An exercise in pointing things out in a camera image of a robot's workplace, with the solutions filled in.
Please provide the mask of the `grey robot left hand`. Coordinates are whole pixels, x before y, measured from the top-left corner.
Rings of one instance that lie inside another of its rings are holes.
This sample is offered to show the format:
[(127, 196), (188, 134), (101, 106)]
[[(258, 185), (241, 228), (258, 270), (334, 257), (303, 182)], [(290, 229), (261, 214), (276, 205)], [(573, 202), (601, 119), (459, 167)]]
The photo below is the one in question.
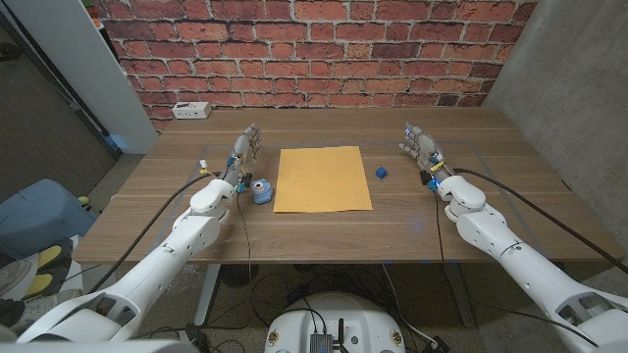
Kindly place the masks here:
[(262, 151), (261, 132), (257, 124), (249, 126), (235, 141), (222, 180), (242, 193), (251, 184), (251, 168)]

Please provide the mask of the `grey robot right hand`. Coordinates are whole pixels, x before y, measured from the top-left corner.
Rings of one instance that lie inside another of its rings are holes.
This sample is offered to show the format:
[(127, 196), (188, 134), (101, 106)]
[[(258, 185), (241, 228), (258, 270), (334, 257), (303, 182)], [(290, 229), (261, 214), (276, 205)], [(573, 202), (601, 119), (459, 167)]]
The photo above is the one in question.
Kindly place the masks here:
[(440, 184), (452, 176), (442, 150), (428, 133), (411, 123), (406, 124), (404, 138), (398, 144), (399, 148), (416, 160), (420, 168), (421, 183), (432, 191), (437, 191)]

